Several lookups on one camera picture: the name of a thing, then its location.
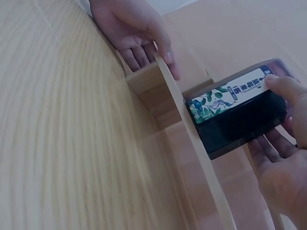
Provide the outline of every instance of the wooden board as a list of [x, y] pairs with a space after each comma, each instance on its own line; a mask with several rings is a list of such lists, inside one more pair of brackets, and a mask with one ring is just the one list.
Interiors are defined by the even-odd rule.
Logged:
[[189, 229], [164, 137], [74, 1], [1, 1], [0, 73], [0, 229]]
[[221, 185], [219, 184], [219, 181], [215, 175], [213, 166], [211, 164], [211, 161], [208, 157], [208, 154], [206, 152], [206, 149], [204, 148], [204, 145], [202, 141], [199, 138], [199, 135], [194, 127], [194, 124], [189, 116], [189, 113], [185, 107], [185, 101], [182, 96], [182, 93], [180, 92], [179, 88], [177, 87], [166, 63], [163, 61], [162, 58], [157, 57], [156, 58], [157, 63], [161, 69], [161, 72], [165, 78], [165, 81], [167, 83], [167, 86], [170, 90], [170, 93], [174, 99], [174, 102], [176, 104], [176, 107], [179, 111], [179, 114], [181, 116], [181, 119], [188, 131], [189, 138], [191, 139], [191, 142], [194, 146], [194, 149], [198, 155], [198, 158], [200, 160], [200, 164], [202, 166], [202, 169], [204, 171], [205, 177], [207, 179], [211, 194], [213, 196], [213, 199], [215, 201], [215, 205], [217, 208], [217, 211], [220, 215], [222, 224], [225, 229], [228, 230], [236, 230], [236, 224], [234, 222], [230, 207], [228, 205], [227, 199], [225, 197], [225, 194], [222, 190]]

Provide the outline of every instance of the wooden plank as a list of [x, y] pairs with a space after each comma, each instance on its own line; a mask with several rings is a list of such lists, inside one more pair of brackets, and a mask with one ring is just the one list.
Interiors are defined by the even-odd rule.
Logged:
[[164, 79], [167, 83], [167, 86], [172, 94], [176, 107], [179, 111], [181, 119], [188, 131], [191, 142], [194, 146], [194, 149], [198, 155], [198, 158], [201, 163], [201, 167], [205, 173], [206, 180], [210, 187], [216, 208], [221, 218], [221, 222], [226, 230], [236, 230], [236, 224], [234, 222], [228, 201], [225, 197], [225, 194], [222, 190], [222, 187], [215, 175], [212, 163], [208, 157], [206, 149], [202, 141], [199, 138], [199, 135], [194, 127], [194, 124], [189, 116], [188, 111], [186, 110], [184, 98], [179, 88], [177, 87], [166, 63], [161, 57], [156, 57], [157, 63], [160, 67], [160, 70], [164, 76]]

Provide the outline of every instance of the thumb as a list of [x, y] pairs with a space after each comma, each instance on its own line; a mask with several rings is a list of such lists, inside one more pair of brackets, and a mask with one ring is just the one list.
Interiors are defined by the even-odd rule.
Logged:
[[292, 107], [295, 107], [295, 104], [302, 99], [307, 100], [307, 88], [291, 77], [280, 78], [270, 74], [265, 77], [265, 84], [272, 92], [289, 102]]

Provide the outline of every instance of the wood grain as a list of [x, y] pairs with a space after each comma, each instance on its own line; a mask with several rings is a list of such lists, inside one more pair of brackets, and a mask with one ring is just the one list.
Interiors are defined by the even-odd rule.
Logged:
[[187, 229], [162, 143], [73, 1], [1, 1], [0, 229]]
[[194, 124], [188, 114], [188, 111], [185, 107], [184, 100], [182, 93], [180, 92], [179, 88], [177, 87], [174, 79], [172, 78], [172, 75], [166, 65], [166, 63], [163, 61], [161, 57], [156, 57], [157, 63], [160, 67], [160, 70], [165, 78], [165, 81], [167, 83], [167, 86], [170, 90], [170, 93], [172, 94], [172, 97], [174, 99], [174, 102], [176, 104], [176, 107], [179, 111], [179, 114], [181, 116], [181, 119], [184, 123], [185, 128], [187, 129], [189, 138], [192, 142], [192, 145], [197, 153], [197, 156], [199, 158], [202, 170], [204, 171], [206, 180], [209, 185], [209, 189], [211, 191], [211, 194], [213, 196], [217, 211], [219, 213], [219, 217], [221, 219], [222, 225], [224, 229], [228, 230], [237, 230], [235, 221], [232, 216], [232, 212], [230, 210], [228, 201], [225, 197], [225, 194], [222, 190], [222, 187], [218, 181], [218, 178], [216, 177], [216, 174], [214, 172], [212, 163], [208, 157], [208, 154], [206, 152], [206, 149], [204, 148], [204, 145], [202, 141], [199, 138], [199, 135], [197, 134], [197, 131], [194, 127]]

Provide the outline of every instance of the wooden block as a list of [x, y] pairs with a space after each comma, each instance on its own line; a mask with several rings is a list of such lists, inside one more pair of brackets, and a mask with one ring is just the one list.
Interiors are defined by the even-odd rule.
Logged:
[[[157, 62], [128, 75], [126, 81], [156, 118], [161, 129], [181, 121], [173, 97]], [[203, 88], [212, 83], [213, 81], [206, 76], [204, 82], [193, 86], [183, 94], [186, 96], [193, 95], [200, 87]]]

